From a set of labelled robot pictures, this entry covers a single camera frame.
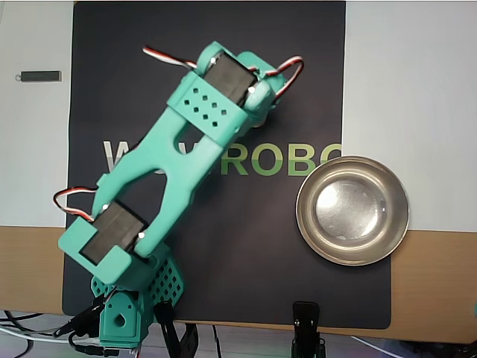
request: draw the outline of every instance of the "black clamp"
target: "black clamp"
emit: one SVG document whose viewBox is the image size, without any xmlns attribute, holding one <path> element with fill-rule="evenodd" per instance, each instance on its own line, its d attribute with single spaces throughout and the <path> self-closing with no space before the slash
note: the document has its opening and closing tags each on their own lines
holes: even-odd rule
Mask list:
<svg viewBox="0 0 477 358">
<path fill-rule="evenodd" d="M 317 331 L 319 318 L 320 307 L 316 303 L 293 304 L 295 337 L 291 343 L 291 358 L 326 358 L 325 341 Z"/>
<path fill-rule="evenodd" d="M 88 334 L 90 337 L 99 336 L 99 316 L 103 310 L 104 295 L 100 295 L 93 300 L 90 307 L 54 331 L 53 337 L 57 338 L 71 332 L 75 332 L 75 335 L 79 337 L 85 334 Z"/>
<path fill-rule="evenodd" d="M 477 341 L 469 345 L 465 345 L 458 349 L 458 353 L 454 358 L 476 358 L 477 357 Z"/>
<path fill-rule="evenodd" d="M 193 358 L 199 347 L 199 333 L 195 324 L 186 323 L 186 332 L 180 339 L 174 328 L 174 308 L 172 302 L 163 301 L 154 306 L 154 315 L 161 325 L 165 346 L 171 358 Z"/>
</svg>

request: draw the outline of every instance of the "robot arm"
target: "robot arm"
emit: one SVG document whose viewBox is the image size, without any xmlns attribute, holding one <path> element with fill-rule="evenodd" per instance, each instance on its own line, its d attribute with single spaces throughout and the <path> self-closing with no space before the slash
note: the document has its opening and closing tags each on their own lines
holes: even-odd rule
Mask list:
<svg viewBox="0 0 477 358">
<path fill-rule="evenodd" d="M 58 244 L 94 275 L 92 291 L 96 297 L 105 297 L 101 344 L 116 348 L 137 347 L 153 321 L 153 308 L 164 301 L 174 305 L 180 298 L 182 277 L 164 238 L 221 155 L 237 137 L 264 122 L 303 69 L 301 57 L 292 57 L 275 69 L 254 53 L 235 56 L 217 42 L 203 50 L 197 64 L 149 48 L 144 51 L 191 71 L 139 145 L 99 179 L 92 216 L 63 208 L 81 217 Z M 287 81 L 281 72 L 297 63 L 297 71 Z M 203 137 L 184 154 L 177 142 L 190 125 Z M 158 169 L 167 174 L 168 182 L 161 210 L 147 226 L 117 197 L 132 182 Z"/>
</svg>

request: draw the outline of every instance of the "ventilation hole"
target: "ventilation hole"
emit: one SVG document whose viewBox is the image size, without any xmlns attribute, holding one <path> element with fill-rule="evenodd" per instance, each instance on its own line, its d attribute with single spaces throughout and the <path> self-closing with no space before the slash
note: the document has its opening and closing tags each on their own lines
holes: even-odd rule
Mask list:
<svg viewBox="0 0 477 358">
<path fill-rule="evenodd" d="M 123 327 L 126 324 L 126 320 L 122 315 L 118 315 L 116 318 L 114 318 L 114 324 L 118 327 Z"/>
</svg>

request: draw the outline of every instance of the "wooden surface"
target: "wooden surface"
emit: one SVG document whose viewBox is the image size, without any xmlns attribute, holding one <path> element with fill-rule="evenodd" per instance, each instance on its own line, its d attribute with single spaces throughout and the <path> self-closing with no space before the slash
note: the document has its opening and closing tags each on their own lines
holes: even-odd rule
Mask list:
<svg viewBox="0 0 477 358">
<path fill-rule="evenodd" d="M 0 227 L 0 308 L 61 313 L 62 228 Z M 468 343 L 477 339 L 477 233 L 410 231 L 392 256 L 387 330 L 324 333 Z M 290 330 L 272 324 L 231 324 Z"/>
</svg>

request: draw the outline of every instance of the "metal bowl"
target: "metal bowl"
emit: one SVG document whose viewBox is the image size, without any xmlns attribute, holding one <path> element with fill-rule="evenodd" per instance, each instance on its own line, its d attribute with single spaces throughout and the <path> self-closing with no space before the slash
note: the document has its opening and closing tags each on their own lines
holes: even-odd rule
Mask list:
<svg viewBox="0 0 477 358">
<path fill-rule="evenodd" d="M 339 157 L 317 167 L 300 187 L 296 214 L 308 245 L 346 266 L 389 255 L 409 223 L 408 199 L 397 177 L 363 157 Z"/>
</svg>

